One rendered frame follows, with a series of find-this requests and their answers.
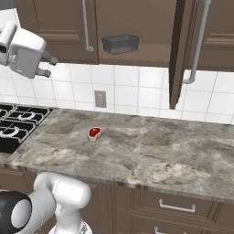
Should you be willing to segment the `grey wall outlet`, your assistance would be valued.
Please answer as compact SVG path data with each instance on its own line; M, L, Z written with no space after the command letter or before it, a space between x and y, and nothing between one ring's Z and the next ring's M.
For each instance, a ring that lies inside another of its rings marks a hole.
M95 94L95 106L98 108L106 108L106 92L103 90L94 91Z

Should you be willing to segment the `open brown cabinet door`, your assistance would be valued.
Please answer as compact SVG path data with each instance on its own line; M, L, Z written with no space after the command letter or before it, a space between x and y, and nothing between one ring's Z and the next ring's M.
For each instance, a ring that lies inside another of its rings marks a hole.
M195 0L176 0L169 62L169 108L171 110L176 108L181 94L194 3Z

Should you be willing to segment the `black gas hob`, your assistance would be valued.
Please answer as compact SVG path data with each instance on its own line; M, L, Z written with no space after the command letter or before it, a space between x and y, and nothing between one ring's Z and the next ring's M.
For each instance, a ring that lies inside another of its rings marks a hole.
M50 108L0 103L0 153L12 154L51 112Z

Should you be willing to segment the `closed brown cabinet door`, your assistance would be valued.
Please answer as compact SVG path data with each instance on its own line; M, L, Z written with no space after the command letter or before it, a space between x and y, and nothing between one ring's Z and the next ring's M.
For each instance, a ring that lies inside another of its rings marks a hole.
M188 0L190 26L186 68L193 65L204 2ZM211 0L197 68L234 71L234 0Z
M90 45L86 50L81 0L15 0L22 28L47 41L47 51L59 63L97 64L95 0L86 0Z

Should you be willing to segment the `open brown wall cabinet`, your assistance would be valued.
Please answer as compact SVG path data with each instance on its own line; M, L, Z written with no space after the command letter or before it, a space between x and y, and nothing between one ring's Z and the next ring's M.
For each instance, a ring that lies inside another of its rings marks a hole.
M95 0L99 62L112 65L168 67L176 0ZM112 55L102 38L121 34L140 38L136 51Z

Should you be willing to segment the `brown drawer front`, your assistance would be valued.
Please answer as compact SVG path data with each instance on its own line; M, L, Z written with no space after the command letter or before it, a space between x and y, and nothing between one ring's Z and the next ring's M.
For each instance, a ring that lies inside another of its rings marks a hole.
M165 213L175 213L196 218L212 218L216 212L218 203L194 197L183 197L178 195L169 195L149 190L142 190L139 194L139 208L149 211L160 211ZM195 213L188 213L159 206L159 199L163 199L163 203L175 207L191 208L196 205Z
M187 234L208 234L214 231L214 229L198 225L136 214L128 214L124 219L128 223L132 234L154 234L154 227L158 227L162 230L180 229L187 232Z

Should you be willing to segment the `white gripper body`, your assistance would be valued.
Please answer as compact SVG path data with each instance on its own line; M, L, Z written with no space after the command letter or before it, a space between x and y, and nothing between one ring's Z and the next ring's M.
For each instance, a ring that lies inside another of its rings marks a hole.
M35 78L47 42L38 35L18 28L9 48L9 68L29 79Z

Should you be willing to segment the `brown base cabinet door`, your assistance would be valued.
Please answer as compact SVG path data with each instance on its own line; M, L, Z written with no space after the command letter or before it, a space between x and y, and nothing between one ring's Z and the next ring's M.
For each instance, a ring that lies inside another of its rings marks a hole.
M103 183L89 183L91 198L80 213L92 229L92 234L112 234L112 192L111 186Z

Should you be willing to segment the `red raw steak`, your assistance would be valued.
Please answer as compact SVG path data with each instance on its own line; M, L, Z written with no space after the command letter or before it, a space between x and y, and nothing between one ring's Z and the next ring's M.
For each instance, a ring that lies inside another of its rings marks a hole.
M100 127L92 127L88 130L88 139L95 143L102 135L102 129Z

